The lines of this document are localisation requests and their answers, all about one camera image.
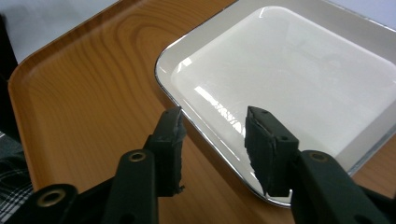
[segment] wood grain surface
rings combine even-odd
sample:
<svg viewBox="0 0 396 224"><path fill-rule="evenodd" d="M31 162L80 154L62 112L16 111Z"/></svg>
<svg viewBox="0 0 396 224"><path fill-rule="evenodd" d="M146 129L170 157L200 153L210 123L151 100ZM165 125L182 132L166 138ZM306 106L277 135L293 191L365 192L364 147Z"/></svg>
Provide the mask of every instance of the wood grain surface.
<svg viewBox="0 0 396 224"><path fill-rule="evenodd" d="M26 59L10 94L35 190L69 183L79 191L115 174L120 156L141 148L172 103L154 76L172 42L231 0L124 0ZM185 191L160 199L161 223L293 223L289 209L251 193L186 122ZM393 137L356 175L392 197Z"/></svg>

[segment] plaid fabric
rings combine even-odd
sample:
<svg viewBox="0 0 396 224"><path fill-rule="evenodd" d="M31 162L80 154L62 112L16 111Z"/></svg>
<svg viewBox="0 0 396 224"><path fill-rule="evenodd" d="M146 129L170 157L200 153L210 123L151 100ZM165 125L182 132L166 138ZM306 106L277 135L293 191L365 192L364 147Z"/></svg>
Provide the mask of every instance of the plaid fabric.
<svg viewBox="0 0 396 224"><path fill-rule="evenodd" d="M23 153L0 160L0 224L6 222L33 193Z"/></svg>

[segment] checkered cloth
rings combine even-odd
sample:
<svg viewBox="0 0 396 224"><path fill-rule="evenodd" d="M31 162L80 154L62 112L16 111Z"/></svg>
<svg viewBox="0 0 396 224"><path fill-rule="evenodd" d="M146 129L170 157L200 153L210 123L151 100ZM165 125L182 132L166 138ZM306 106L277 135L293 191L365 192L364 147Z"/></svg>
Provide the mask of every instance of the checkered cloth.
<svg viewBox="0 0 396 224"><path fill-rule="evenodd" d="M0 224L5 223L33 193L23 153L0 160Z"/></svg>

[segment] white tray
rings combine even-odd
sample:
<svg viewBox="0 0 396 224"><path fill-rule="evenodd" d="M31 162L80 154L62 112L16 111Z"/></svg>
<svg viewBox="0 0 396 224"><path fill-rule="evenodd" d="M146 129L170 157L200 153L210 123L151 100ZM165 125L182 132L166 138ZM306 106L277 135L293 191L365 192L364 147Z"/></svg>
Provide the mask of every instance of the white tray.
<svg viewBox="0 0 396 224"><path fill-rule="evenodd" d="M329 153L353 174L395 132L395 36L326 2L240 1L169 46L156 76L256 194L288 206L250 167L248 105L273 113L300 150Z"/></svg>

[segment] white plate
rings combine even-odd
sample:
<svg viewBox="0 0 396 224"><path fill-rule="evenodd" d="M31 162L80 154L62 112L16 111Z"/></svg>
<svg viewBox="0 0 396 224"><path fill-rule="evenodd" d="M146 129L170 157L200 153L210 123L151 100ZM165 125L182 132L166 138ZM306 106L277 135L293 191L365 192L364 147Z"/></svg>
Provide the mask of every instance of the white plate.
<svg viewBox="0 0 396 224"><path fill-rule="evenodd" d="M300 3L237 2L168 47L156 66L163 89L222 158L255 193L283 206L290 198L262 192L250 167L248 105L273 113L300 140L300 150L329 153L351 174L396 123L395 60L381 48L395 44L394 32L325 2ZM316 12L307 13L304 4ZM329 17L321 20L322 12ZM334 25L333 12L347 21ZM368 34L380 28L375 36L389 42L359 45L383 38L348 35L351 24Z"/></svg>

